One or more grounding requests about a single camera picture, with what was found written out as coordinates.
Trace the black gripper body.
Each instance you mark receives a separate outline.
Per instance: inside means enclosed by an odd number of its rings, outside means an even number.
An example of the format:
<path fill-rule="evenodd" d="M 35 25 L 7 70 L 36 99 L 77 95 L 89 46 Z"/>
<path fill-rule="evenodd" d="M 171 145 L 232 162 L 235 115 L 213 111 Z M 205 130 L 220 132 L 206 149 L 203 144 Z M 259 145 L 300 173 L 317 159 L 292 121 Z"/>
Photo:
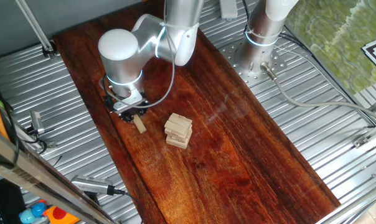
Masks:
<path fill-rule="evenodd" d="M 147 112 L 147 107 L 144 104 L 140 104 L 138 106 L 127 106 L 123 104 L 114 104 L 113 105 L 113 110 L 114 112 L 118 115 L 134 115 L 135 113 L 146 113 Z"/>

